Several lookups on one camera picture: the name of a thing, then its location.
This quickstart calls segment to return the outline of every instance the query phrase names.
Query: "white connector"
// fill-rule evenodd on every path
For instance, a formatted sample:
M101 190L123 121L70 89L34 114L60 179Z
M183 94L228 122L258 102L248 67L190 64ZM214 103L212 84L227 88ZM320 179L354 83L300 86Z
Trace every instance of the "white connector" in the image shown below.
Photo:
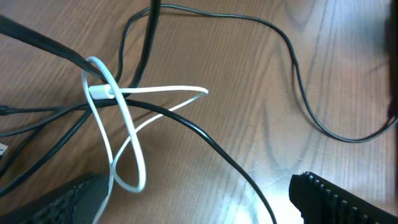
M113 99L114 95L111 93L111 86L109 84L105 85L95 85L90 86L88 91L91 97L96 100Z
M0 143L0 157L2 157L2 155L4 153L6 153L7 149L8 149L8 146L6 146L5 144L1 144Z

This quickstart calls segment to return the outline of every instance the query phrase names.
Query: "cable plug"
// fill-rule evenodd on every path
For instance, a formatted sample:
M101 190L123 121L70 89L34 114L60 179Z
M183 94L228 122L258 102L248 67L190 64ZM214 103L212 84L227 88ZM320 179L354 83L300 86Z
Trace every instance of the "cable plug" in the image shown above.
M14 110L8 106L0 105L0 116L7 116L13 114Z
M6 146L5 144L1 144L0 143L0 159L2 158L2 155L4 153L6 153L8 146Z
M95 85L88 88L91 97L95 100L113 99L114 95L111 93L111 90L112 89L109 84Z

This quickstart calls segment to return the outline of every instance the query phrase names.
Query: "white cable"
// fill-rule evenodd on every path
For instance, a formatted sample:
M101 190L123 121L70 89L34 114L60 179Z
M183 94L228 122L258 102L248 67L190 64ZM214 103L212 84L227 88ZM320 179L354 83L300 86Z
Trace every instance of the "white cable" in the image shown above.
M91 96L96 100L113 99L114 94L109 84L90 86L89 91ZM121 88L121 93L153 93L162 91L199 91L207 94L208 90L199 86L157 86L157 87L142 87L142 88Z
M178 91L178 90L183 90L183 91L199 91L201 93L197 94L193 98L190 98L189 100L174 106L173 108L169 109L170 111L177 110L192 101L208 94L208 90L199 87L199 86L159 86L159 87L145 87L145 88L122 88L120 89L118 87L118 84L114 80L112 74L109 72L109 70L106 68L106 66L101 62L98 58L96 57L88 57L87 61L94 63L99 70L103 73L105 79L108 81L109 84L106 85L98 85L98 86L91 86L88 87L87 84L87 73L82 70L81 72L81 82L83 84L83 89L85 92L85 96L87 98L88 104L93 111L95 120L98 124L99 130L101 131L101 135L103 137L104 143L105 143L105 148L106 152L108 155L108 162L109 162L109 169L110 169L110 174L109 174L109 183L108 183L108 195L104 199L103 203L101 204L94 220L93 223L97 223L100 216L105 210L105 207L109 201L109 197L112 192L113 188L113 179L115 179L121 187L124 189L134 192L134 193L139 193L143 190L145 183L146 183L146 170L145 170L145 163L144 163L144 158L142 155L141 147L139 145L138 137L136 133L141 130L144 126L148 125L149 123L155 121L156 119L160 118L163 116L162 114L158 114L151 119L148 119L144 123L142 123L140 126L137 127L137 129L134 129L134 125L132 123L131 115L130 112L127 108L127 104L122 96L122 93L150 93L150 92L160 92L160 91ZM118 102L118 105L122 111L124 121L126 123L127 130L129 132L129 137L126 139L118 153L116 154L115 160L113 160L112 156L112 150L109 145L109 140L106 135L104 126L101 122L101 118L98 114L98 111L95 107L95 104L93 102L93 97L94 99L107 99L107 98L116 98L116 101ZM124 149L126 148L127 144L131 141L134 153L136 155L137 159L137 166L139 170L139 183L137 187L133 187L127 183L125 183L116 173L116 166L118 163L118 160L123 153Z
M196 96L190 98L189 100L174 106L173 108L169 109L170 111L174 111L177 110L189 103L191 103L192 101L205 96L206 94L208 94L208 90L203 88L203 87L198 87L198 86L160 86L160 87L149 87L149 88L136 88L136 89L125 89L125 90L137 90L135 91L136 93L141 93L140 89L152 89L152 91L173 91L173 90L187 90L187 91L200 91L201 93L197 94ZM160 118L161 116L163 116L162 114L158 114L150 119L148 119L147 121L143 122L140 126L138 126L136 128L136 132L138 132L139 130L141 130L144 126L148 125L149 123L155 121L156 119ZM114 175L114 179L116 180L116 182L124 189L129 190L129 188L131 188L132 186L130 186L129 184L125 183L119 176L118 173L116 172L116 166L118 164L119 158L121 156L121 154L123 153L123 151L125 150L127 144L129 144L130 141L130 137L128 137L125 142L123 143L123 145L120 147L118 153L116 154L114 161L112 163L112 168L111 168L111 172L112 175Z
M139 193L143 190L144 186L145 186L145 182L146 182L146 170L145 170L145 163L144 163L144 158L142 156L142 151L141 151L141 147L139 145L139 141L138 141L138 137L136 134L136 130L134 128L134 125L132 123L132 119L131 119L131 115L130 112L128 110L126 101L123 98L122 93L120 92L120 89L118 87L118 84L116 83L115 79L113 78L112 74L109 72L109 70L106 68L106 66L104 65L104 63L102 63L102 61L100 61L98 58L96 57L88 57L86 59L88 62L94 63L99 70L102 72L102 74L104 75L106 81L109 83L109 85L112 88L112 91L115 95L116 101L118 102L118 105L120 107L120 110L122 112L123 118L124 118L124 122L126 124L127 127L127 131L129 133L129 136L131 138L131 144L133 146L133 150L136 156L136 161L137 161L137 166L138 166L138 174L139 174L139 178L138 178L138 186L137 187L132 187L131 191L132 192L136 192ZM105 148L106 148L106 152L108 154L108 161L109 161L109 169L111 170L111 164L113 161L113 157L112 157L112 150L111 147L109 145L109 141L108 141L108 137L106 135L106 132L104 130L104 126L101 122L101 118L98 114L98 111L94 105L93 99L90 96L90 91L88 89L88 84L87 84L87 73L82 70L81 71L81 82L83 84L83 89L85 91L85 96L87 99L87 102L91 108L91 110L93 111L95 120L98 124L99 130L101 131L101 135L104 139L104 143L105 143ZM94 218L94 222L96 223L98 221L98 219L100 218L100 216L102 215L106 204L108 203L109 200L109 196L111 195L112 192L112 187L113 187L113 175L112 172L110 171L110 175L109 175L109 183L108 183L108 195L106 196L106 198L104 199L103 203L101 204L95 218Z

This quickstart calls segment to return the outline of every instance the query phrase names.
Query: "table surface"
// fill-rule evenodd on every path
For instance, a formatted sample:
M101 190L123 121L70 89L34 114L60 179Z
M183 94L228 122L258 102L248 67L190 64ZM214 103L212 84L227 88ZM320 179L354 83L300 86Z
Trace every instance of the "table surface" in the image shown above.
M386 120L391 2L385 1L182 1L167 3L211 12L256 16L291 39L308 100L327 128L351 138L374 132ZM113 73L127 19L149 1L3 0L0 11L76 50L95 55ZM147 18L134 23L124 50L122 85L138 63ZM85 101L80 69L14 39L0 36L0 102L28 108ZM94 78L90 83L99 83ZM396 132L363 144L330 139L313 128L298 92L286 44L270 28L240 19L190 16L162 9L141 86L197 85L210 94L178 110L202 127L241 164L270 201L279 223L301 223L289 202L292 174L310 170L395 215ZM190 93L131 96L171 107ZM4 176L30 167L82 112L48 125ZM136 124L153 116L131 108ZM0 118L2 130L48 113ZM113 152L127 137L116 107L101 111ZM27 133L0 141L13 150ZM269 215L248 183L195 133L168 118L139 132L147 185L131 194L115 184L103 223L268 223ZM118 171L131 184L137 169L131 146ZM93 117L28 181L0 200L6 213L92 170L108 173Z

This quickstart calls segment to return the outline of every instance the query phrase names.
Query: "wooden table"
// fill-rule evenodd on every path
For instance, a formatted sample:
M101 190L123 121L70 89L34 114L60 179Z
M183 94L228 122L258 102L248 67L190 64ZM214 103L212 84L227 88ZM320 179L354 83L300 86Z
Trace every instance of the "wooden table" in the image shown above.
M291 39L308 100L332 131L361 137L386 120L390 102L385 1L181 1L167 3L256 16ZM117 68L121 31L149 1L3 0L5 16ZM138 63L146 20L135 23L124 51L122 84ZM0 36L0 102L15 107L64 106L84 101L80 69L22 42ZM90 83L99 83L90 78ZM279 223L301 223L287 195L292 174L315 172L395 215L396 132L364 144L319 133L308 122L283 40L270 28L238 19L186 16L163 9L141 86L198 85L210 94L178 113L201 126L241 164L270 201ZM132 96L170 107L189 93ZM48 125L22 153L1 184L30 167L82 112ZM153 114L131 108L139 124ZM0 117L2 130L47 113ZM114 153L127 136L116 107L101 112ZM13 150L25 134L0 141ZM117 184L103 223L268 223L269 215L248 183L196 134L167 118L139 133L147 166L142 194ZM118 171L136 182L134 156ZM26 183L0 200L1 213L23 205L92 170L107 173L100 132L90 119L60 152Z

